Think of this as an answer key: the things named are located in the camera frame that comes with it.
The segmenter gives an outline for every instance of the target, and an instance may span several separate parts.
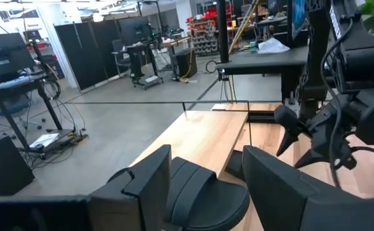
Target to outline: desk leg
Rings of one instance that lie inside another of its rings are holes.
[[[14,131],[15,135],[17,136],[17,138],[19,138],[19,141],[22,144],[22,146],[24,147],[24,149],[26,151],[29,151],[30,147],[29,147],[29,145],[27,143],[26,138],[21,133],[19,127],[14,122],[14,119],[13,119],[12,115],[8,112],[6,106],[4,105],[3,101],[1,101],[1,100],[0,100],[0,109],[3,112],[4,116],[6,117],[8,123],[10,124],[10,126],[13,128],[13,131]]]
[[[285,103],[285,99],[291,98],[291,92],[295,93],[296,86],[299,84],[300,75],[302,74],[302,65],[287,67],[281,73],[281,94],[282,103]]]
[[[44,100],[44,103],[46,104],[46,107],[48,109],[48,112],[50,112],[51,118],[53,118],[54,124],[56,124],[56,127],[58,130],[63,130],[63,127],[61,126],[57,115],[53,109],[53,106],[51,106],[50,100],[48,100],[46,92],[44,92],[43,86],[40,82],[37,82],[37,91],[40,97]]]
[[[171,67],[173,68],[173,80],[178,81],[178,74],[176,72],[176,56],[174,46],[168,48],[169,60],[171,61]]]

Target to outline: black seat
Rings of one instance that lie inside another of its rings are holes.
[[[209,169],[176,157],[170,174],[164,230],[230,230],[248,210],[247,188],[220,181]]]
[[[130,58],[124,58],[124,43],[121,39],[113,40],[112,46],[115,55],[115,64],[123,67],[131,67]]]
[[[242,168],[264,230],[371,230],[374,199],[364,200],[245,146]]]

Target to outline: yellow cable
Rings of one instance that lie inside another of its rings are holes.
[[[72,102],[72,99],[71,99],[70,95],[67,93],[67,91],[66,91],[66,89],[64,87],[64,84],[60,81],[58,75],[54,72],[53,68],[51,68],[48,64],[46,64],[46,66],[50,69],[50,71],[54,74],[54,76],[56,76],[57,82],[60,84],[62,90],[65,93],[65,95],[67,96],[67,98],[69,99],[69,101],[71,102],[71,104],[73,105],[73,107],[76,109],[76,111],[80,115],[81,120],[83,121],[83,129],[85,130],[85,120],[84,120],[84,117],[81,114],[80,110],[78,110],[78,108],[76,107],[76,105]]]
[[[188,83],[188,78],[186,78],[189,73],[191,72],[191,66],[192,66],[192,51],[193,51],[193,48],[192,48],[192,45],[191,45],[191,49],[190,49],[190,52],[189,52],[189,66],[188,66],[188,71],[187,73],[185,73],[183,76],[180,77],[180,81],[183,82],[183,83]]]
[[[243,31],[245,30],[246,25],[248,24],[248,22],[249,22],[250,19],[252,18],[253,12],[254,12],[255,9],[257,8],[258,3],[259,3],[259,0],[257,0],[257,1],[255,2],[255,4],[253,5],[253,8],[252,8],[252,10],[251,10],[249,16],[248,16],[247,18],[245,18],[245,21],[243,22],[244,25],[242,26],[241,30],[238,31],[238,34],[237,34],[236,40],[233,40],[233,41],[232,41],[232,44],[231,44],[231,46],[230,46],[230,49],[228,50],[228,54],[231,53],[232,49],[234,48],[235,43],[239,40],[239,37],[242,35]],[[231,98],[234,100],[234,95],[232,94],[232,86],[231,86],[231,82],[228,81],[228,83],[229,83],[229,86],[230,86],[230,94],[231,94]]]
[[[247,18],[245,18],[245,22],[243,22],[244,25],[243,25],[242,29],[238,31],[237,39],[236,39],[235,41],[232,41],[232,44],[231,44],[230,49],[229,49],[229,51],[228,51],[228,54],[231,53],[232,49],[234,48],[235,43],[239,40],[239,37],[241,36],[241,34],[243,33],[243,31],[245,30],[246,25],[248,24],[248,22],[249,22],[250,19],[252,18],[253,12],[255,11],[255,9],[256,9],[257,6],[258,6],[258,3],[259,3],[259,0],[257,0],[257,2],[255,2],[255,4],[253,5],[253,8],[252,8],[252,10],[251,10],[250,15],[249,15]]]

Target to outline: desk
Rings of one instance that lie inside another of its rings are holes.
[[[307,65],[308,46],[293,48],[277,54],[258,54],[241,51],[230,56],[230,61],[217,64],[218,71],[229,74],[281,74],[282,101],[290,98],[298,85],[304,65]]]
[[[229,161],[246,118],[246,112],[186,111],[131,166],[162,145],[170,144],[172,158],[184,158],[219,176]]]
[[[33,152],[33,153],[46,153],[49,150],[57,147],[59,143],[61,142],[61,139],[65,136],[67,136],[69,133],[73,132],[72,130],[64,130],[61,123],[59,122],[57,115],[55,114],[55,111],[53,109],[53,106],[51,106],[49,98],[47,97],[46,92],[43,88],[43,78],[34,79],[31,81],[22,81],[18,84],[12,84],[11,87],[0,87],[0,109],[3,111],[4,116],[6,117],[8,123],[12,127],[15,135],[19,139],[20,143],[23,145],[23,148],[27,152]],[[37,148],[31,148],[29,144],[27,143],[26,138],[21,133],[19,127],[15,123],[12,115],[7,111],[4,100],[8,99],[12,96],[16,96],[19,94],[23,94],[25,92],[29,92],[32,90],[37,89],[38,94],[43,99],[44,103],[46,104],[47,110],[49,111],[51,117],[53,118],[54,124],[56,125],[56,129],[51,131],[51,133],[59,133],[58,135],[58,141],[55,141],[51,143],[49,146],[45,147],[44,149],[37,149]]]
[[[177,39],[177,40],[172,41],[172,42],[163,42],[159,45],[160,49],[168,48],[169,59],[170,59],[170,62],[171,62],[171,68],[173,70],[173,77],[171,79],[174,80],[174,81],[179,81],[180,80],[180,76],[179,76],[179,74],[177,74],[178,73],[177,72],[178,63],[176,62],[176,54],[175,54],[174,46],[179,46],[180,43],[188,42],[190,40],[191,40],[191,37],[188,36],[188,37]]]
[[[151,44],[140,44],[140,45],[132,45],[126,46],[126,52],[130,56],[131,62],[131,80],[134,85],[142,86],[144,90],[147,87],[152,86],[156,83],[163,83],[163,78],[158,76],[157,70],[157,63],[155,62],[154,54],[150,47]],[[148,58],[153,66],[154,75],[150,77],[144,77],[144,73],[142,73],[141,66],[143,64],[142,56],[145,55],[145,64],[148,63]]]

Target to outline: computer tower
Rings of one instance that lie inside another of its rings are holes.
[[[33,172],[21,157],[11,138],[0,136],[0,196],[20,191],[34,179]]]
[[[190,59],[191,59],[190,55],[192,55],[191,70],[189,71],[186,78],[190,78],[195,73],[197,73],[197,63],[195,60],[195,52],[194,50],[191,51],[191,48],[187,48],[176,54],[176,61],[178,64],[178,71],[180,73],[180,76],[184,76],[188,72],[188,69],[190,66]]]

